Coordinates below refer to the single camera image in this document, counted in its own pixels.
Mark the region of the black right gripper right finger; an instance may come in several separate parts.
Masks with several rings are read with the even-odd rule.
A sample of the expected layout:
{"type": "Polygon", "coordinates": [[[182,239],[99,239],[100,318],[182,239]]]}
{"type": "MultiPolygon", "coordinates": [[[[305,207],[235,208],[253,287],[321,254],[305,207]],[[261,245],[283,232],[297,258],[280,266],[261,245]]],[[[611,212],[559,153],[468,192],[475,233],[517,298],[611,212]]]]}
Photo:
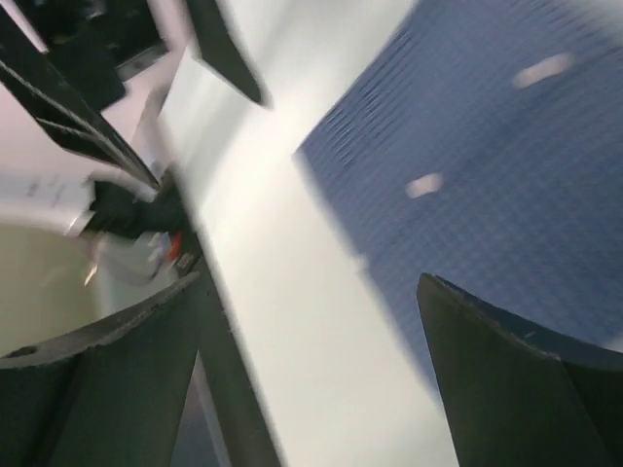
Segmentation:
{"type": "Polygon", "coordinates": [[[439,276],[421,276],[417,299],[459,465],[621,465],[621,353],[439,276]]]}

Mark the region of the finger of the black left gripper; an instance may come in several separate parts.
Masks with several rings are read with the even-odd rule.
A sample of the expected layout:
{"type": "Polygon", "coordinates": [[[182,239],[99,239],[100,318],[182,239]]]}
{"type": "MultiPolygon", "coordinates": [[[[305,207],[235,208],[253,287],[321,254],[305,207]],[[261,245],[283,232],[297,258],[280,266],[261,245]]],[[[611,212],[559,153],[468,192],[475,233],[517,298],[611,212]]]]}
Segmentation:
{"type": "Polygon", "coordinates": [[[247,99],[266,107],[268,94],[238,49],[218,2],[187,0],[187,12],[201,60],[247,99]]]}

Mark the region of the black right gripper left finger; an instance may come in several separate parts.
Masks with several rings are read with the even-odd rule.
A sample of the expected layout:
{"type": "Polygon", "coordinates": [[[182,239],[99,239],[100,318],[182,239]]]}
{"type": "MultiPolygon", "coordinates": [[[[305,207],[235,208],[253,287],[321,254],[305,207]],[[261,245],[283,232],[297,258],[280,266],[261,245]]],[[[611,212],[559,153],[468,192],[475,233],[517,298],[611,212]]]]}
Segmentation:
{"type": "Polygon", "coordinates": [[[4,466],[166,466],[198,351],[195,274],[1,359],[4,466]]]}

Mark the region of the blue plaid long sleeve shirt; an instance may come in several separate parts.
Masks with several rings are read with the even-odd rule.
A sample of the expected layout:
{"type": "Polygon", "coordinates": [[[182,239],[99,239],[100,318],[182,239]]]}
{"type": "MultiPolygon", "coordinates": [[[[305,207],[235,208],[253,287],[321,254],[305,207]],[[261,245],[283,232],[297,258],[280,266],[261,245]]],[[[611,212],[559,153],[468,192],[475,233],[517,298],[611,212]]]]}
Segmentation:
{"type": "Polygon", "coordinates": [[[582,341],[621,338],[621,12],[422,1],[304,141],[428,386],[425,273],[582,341]]]}

